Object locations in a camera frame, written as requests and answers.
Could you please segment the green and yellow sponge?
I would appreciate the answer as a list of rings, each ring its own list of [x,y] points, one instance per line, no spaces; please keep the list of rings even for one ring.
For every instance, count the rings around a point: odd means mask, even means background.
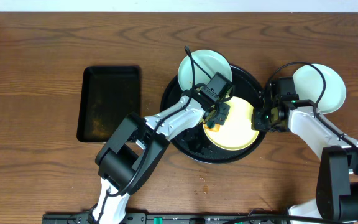
[[[212,121],[208,121],[204,124],[204,128],[208,131],[212,131],[212,132],[218,132],[220,129],[220,124],[216,124]]]

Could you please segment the yellow plate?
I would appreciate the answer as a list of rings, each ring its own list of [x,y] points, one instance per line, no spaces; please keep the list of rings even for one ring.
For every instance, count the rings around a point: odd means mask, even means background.
[[[259,134],[259,131],[251,128],[254,107],[236,96],[233,96],[227,104],[230,110],[224,125],[216,124],[210,129],[204,124],[204,133],[215,146],[224,150],[238,151],[247,148]]]

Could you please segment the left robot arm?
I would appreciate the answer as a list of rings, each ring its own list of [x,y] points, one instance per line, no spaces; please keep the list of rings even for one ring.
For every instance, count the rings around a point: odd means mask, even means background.
[[[198,84],[156,115],[127,115],[96,156],[101,194],[91,222],[120,223],[129,197],[150,178],[170,141],[203,121],[217,120],[219,113],[227,113],[226,102],[232,92],[230,84]]]

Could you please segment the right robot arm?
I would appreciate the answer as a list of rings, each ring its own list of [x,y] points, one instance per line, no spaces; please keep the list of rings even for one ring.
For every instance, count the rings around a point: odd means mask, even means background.
[[[316,196],[289,208],[292,216],[358,221],[358,140],[327,120],[311,100],[278,95],[252,112],[252,129],[291,132],[320,159]]]

